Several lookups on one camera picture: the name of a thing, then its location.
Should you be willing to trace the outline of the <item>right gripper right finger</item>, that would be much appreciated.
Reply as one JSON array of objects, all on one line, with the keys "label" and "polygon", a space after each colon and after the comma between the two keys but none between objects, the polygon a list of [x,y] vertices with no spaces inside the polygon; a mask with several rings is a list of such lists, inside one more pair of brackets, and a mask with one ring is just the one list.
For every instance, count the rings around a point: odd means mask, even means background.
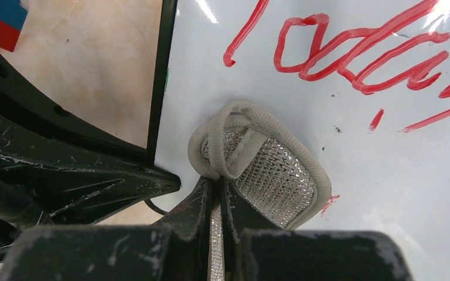
[{"label": "right gripper right finger", "polygon": [[412,280],[400,248],[375,231],[289,231],[221,180],[226,280]]}]

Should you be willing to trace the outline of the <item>small whiteboard with black frame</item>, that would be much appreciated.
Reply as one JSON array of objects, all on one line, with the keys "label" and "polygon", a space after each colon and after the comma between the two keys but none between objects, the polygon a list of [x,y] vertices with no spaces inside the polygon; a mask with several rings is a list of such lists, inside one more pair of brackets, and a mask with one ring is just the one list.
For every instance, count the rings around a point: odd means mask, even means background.
[{"label": "small whiteboard with black frame", "polygon": [[222,106],[282,122],[332,183],[303,229],[371,229],[416,280],[450,280],[450,1],[179,1],[156,164],[179,192],[187,145]]}]

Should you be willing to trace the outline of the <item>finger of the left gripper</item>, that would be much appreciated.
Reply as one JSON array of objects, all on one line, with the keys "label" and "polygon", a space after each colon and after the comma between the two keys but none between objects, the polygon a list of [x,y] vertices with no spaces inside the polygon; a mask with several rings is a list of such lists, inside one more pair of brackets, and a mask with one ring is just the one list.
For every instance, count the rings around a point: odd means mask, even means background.
[{"label": "finger of the left gripper", "polygon": [[180,189],[144,148],[98,129],[39,91],[0,54],[0,180],[57,224],[92,224]]}]

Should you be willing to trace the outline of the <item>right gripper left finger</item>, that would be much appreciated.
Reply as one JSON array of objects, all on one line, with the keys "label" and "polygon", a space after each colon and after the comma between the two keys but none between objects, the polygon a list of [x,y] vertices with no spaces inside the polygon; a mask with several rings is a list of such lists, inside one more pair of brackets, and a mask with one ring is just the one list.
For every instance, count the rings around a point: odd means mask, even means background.
[{"label": "right gripper left finger", "polygon": [[40,225],[6,254],[0,280],[207,280],[210,179],[151,225]]}]

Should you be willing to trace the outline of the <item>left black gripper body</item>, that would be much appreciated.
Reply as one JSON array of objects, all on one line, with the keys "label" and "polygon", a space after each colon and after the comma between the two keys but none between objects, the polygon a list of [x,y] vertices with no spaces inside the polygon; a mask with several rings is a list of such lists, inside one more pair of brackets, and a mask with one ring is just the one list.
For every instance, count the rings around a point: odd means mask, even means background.
[{"label": "left black gripper body", "polygon": [[54,224],[50,212],[35,201],[37,188],[21,168],[0,161],[0,263],[24,230]]}]

